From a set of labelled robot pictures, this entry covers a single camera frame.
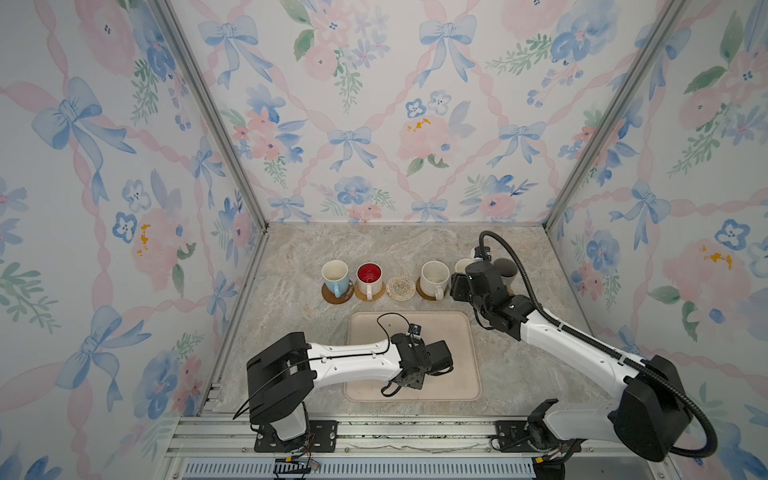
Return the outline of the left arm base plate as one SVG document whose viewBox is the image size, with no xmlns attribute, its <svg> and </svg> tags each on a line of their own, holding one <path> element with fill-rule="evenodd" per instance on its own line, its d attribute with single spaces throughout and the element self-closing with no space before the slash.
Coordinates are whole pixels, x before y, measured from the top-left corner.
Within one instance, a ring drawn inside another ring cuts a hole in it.
<svg viewBox="0 0 768 480">
<path fill-rule="evenodd" d="M 334 420 L 310 420 L 308 430 L 292 440 L 280 440 L 271 424 L 252 429 L 256 433 L 256 453 L 333 453 L 336 449 L 339 423 Z"/>
</svg>

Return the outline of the white speckled mug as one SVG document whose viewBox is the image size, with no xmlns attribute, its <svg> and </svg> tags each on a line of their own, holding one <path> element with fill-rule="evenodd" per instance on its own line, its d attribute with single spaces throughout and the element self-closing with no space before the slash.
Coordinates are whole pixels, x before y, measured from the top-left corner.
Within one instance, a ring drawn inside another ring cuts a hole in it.
<svg viewBox="0 0 768 480">
<path fill-rule="evenodd" d="M 426 297 L 441 301 L 451 277 L 448 266 L 440 261 L 428 261 L 422 266 L 419 285 Z"/>
</svg>

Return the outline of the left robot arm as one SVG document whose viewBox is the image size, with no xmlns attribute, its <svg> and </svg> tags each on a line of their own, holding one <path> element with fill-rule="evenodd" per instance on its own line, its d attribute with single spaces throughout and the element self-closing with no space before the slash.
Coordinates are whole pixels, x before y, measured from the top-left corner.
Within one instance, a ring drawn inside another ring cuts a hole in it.
<svg viewBox="0 0 768 480">
<path fill-rule="evenodd" d="M 395 393 L 420 390 L 428 376 L 453 370 L 444 341 L 426 344 L 416 333 L 396 333 L 370 344 L 330 346 L 310 343 L 292 332 L 246 364 L 248 396 L 233 415 L 283 450 L 295 450 L 311 437 L 305 399 L 315 390 L 356 381 L 379 381 Z"/>
</svg>

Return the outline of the grey mug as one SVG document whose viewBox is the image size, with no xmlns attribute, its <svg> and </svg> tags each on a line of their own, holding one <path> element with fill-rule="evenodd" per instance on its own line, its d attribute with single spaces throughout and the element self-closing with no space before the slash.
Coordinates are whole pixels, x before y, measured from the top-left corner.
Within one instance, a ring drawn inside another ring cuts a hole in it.
<svg viewBox="0 0 768 480">
<path fill-rule="evenodd" d="M 497 258 L 493 261 L 493 266 L 500 274 L 507 291 L 512 292 L 512 283 L 519 272 L 515 262 L 509 258 Z"/>
</svg>

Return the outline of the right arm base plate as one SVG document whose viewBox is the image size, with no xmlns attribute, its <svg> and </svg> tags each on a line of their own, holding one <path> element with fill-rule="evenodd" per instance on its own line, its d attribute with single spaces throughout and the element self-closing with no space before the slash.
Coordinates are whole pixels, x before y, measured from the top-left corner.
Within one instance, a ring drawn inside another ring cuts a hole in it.
<svg viewBox="0 0 768 480">
<path fill-rule="evenodd" d="M 556 438 L 543 422 L 501 420 L 494 423 L 494 428 L 492 448 L 502 453 L 562 456 L 571 450 L 575 453 L 582 451 L 580 441 Z"/>
</svg>

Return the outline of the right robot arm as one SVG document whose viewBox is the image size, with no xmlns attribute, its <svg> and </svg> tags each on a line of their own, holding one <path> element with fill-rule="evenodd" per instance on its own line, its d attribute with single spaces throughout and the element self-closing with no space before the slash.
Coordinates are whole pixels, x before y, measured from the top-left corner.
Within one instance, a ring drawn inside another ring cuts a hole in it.
<svg viewBox="0 0 768 480">
<path fill-rule="evenodd" d="M 609 400 L 564 403 L 547 399 L 528 416 L 524 441 L 546 451 L 586 440 L 619 443 L 659 462 L 689 426 L 693 415 L 681 400 L 685 390 L 672 362 L 617 351 L 512 295 L 493 264 L 475 260 L 451 277 L 453 300 L 472 305 L 486 328 L 538 347 L 589 377 Z"/>
</svg>

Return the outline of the blue mug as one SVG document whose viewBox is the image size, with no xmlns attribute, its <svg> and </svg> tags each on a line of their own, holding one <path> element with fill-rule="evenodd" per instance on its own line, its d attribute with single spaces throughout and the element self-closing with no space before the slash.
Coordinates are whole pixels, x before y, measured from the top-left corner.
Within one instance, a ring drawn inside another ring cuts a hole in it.
<svg viewBox="0 0 768 480">
<path fill-rule="evenodd" d="M 324 284 L 339 297 L 350 284 L 348 265 L 342 260 L 331 260 L 322 268 Z"/>
</svg>

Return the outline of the cream white mug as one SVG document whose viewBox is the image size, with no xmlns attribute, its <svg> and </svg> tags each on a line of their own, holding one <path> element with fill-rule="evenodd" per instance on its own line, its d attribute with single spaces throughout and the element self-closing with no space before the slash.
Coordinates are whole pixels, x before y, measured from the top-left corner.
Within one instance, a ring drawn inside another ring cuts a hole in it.
<svg viewBox="0 0 768 480">
<path fill-rule="evenodd" d="M 466 274 L 467 267 L 473 263 L 476 263 L 478 261 L 478 258 L 463 258 L 456 262 L 454 266 L 454 271 L 457 274 Z"/>
</svg>

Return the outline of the red inside mug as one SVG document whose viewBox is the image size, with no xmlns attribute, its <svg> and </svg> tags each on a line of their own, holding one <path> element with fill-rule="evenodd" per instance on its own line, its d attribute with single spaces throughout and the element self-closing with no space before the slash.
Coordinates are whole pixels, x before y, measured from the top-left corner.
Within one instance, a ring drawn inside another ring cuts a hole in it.
<svg viewBox="0 0 768 480">
<path fill-rule="evenodd" d="M 357 282 L 370 285 L 373 292 L 377 292 L 383 287 L 382 268 L 372 262 L 360 265 L 356 272 Z"/>
</svg>

